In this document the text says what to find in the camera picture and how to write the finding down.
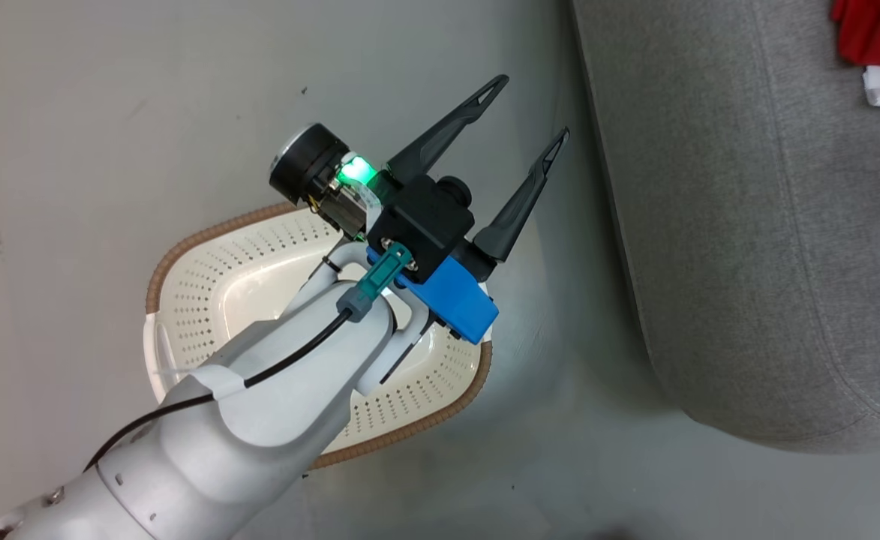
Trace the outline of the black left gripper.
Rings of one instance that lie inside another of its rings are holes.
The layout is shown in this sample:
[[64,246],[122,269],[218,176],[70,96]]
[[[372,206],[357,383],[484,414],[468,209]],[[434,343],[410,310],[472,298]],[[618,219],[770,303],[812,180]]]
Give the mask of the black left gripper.
[[[482,85],[388,160],[389,174],[400,185],[427,174],[508,83],[509,76],[499,74]],[[508,259],[569,138],[569,128],[563,127],[533,161],[526,179],[491,224],[474,236],[474,245],[484,255],[497,263]],[[350,242],[392,241],[385,172],[375,169],[323,124],[303,127],[276,154],[269,184],[289,202],[306,205]]]

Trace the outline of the red clothing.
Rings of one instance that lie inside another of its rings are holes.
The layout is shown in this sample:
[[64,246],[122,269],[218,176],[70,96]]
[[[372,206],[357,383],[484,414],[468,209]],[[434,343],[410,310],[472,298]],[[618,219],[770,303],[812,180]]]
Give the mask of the red clothing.
[[833,0],[839,56],[852,65],[880,66],[880,0]]

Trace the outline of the beige perforated laundry basket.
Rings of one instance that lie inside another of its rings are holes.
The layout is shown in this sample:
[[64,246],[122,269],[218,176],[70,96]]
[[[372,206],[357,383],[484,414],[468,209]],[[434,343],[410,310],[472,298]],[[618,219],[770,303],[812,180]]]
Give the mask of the beige perforated laundry basket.
[[[306,209],[266,206],[173,246],[152,274],[143,331],[155,399],[258,320],[276,319],[341,238]],[[314,463],[329,467],[450,420],[481,392],[490,336],[474,345],[433,325],[387,382],[354,393],[350,421]]]

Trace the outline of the grey fabric sofa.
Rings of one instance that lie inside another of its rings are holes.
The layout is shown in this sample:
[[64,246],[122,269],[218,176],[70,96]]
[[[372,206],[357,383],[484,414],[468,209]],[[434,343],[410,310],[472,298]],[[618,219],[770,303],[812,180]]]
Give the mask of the grey fabric sofa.
[[880,449],[880,109],[833,0],[571,0],[665,393],[793,452]]

